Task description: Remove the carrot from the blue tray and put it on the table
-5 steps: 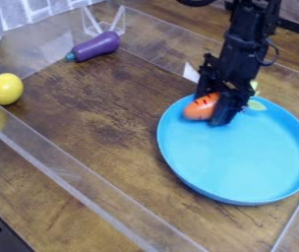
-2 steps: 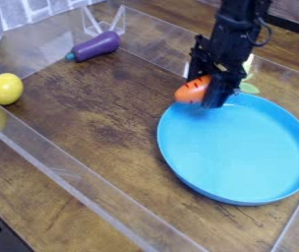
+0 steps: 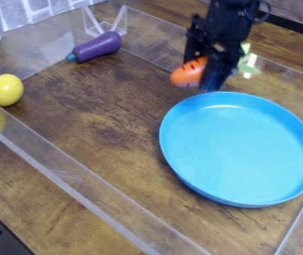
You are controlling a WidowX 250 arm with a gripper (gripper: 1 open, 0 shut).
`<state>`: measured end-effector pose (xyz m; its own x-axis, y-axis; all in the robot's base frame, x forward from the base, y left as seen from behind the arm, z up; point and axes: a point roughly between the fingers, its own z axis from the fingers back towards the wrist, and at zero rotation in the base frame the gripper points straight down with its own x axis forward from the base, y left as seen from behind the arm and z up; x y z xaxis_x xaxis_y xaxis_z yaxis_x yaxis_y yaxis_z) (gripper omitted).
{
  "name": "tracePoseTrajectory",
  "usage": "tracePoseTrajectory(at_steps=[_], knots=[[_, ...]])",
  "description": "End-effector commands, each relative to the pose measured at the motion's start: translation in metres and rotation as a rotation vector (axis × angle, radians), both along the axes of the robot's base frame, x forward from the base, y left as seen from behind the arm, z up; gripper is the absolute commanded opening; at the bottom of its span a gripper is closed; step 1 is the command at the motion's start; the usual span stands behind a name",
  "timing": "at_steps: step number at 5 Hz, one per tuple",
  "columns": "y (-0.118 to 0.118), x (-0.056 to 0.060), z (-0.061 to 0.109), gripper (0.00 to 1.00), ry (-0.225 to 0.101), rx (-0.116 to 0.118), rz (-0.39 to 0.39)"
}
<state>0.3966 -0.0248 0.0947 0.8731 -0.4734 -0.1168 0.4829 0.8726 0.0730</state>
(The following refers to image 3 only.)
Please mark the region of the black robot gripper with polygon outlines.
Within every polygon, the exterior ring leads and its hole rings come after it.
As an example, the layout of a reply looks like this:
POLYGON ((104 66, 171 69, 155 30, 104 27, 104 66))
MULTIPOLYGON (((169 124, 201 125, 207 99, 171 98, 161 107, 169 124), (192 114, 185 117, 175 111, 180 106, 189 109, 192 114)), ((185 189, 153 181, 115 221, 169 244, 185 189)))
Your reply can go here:
POLYGON ((201 91, 218 91, 235 73, 243 56, 240 43, 256 23, 259 5, 260 0, 211 0, 205 17, 192 16, 183 61, 207 58, 199 83, 201 91))

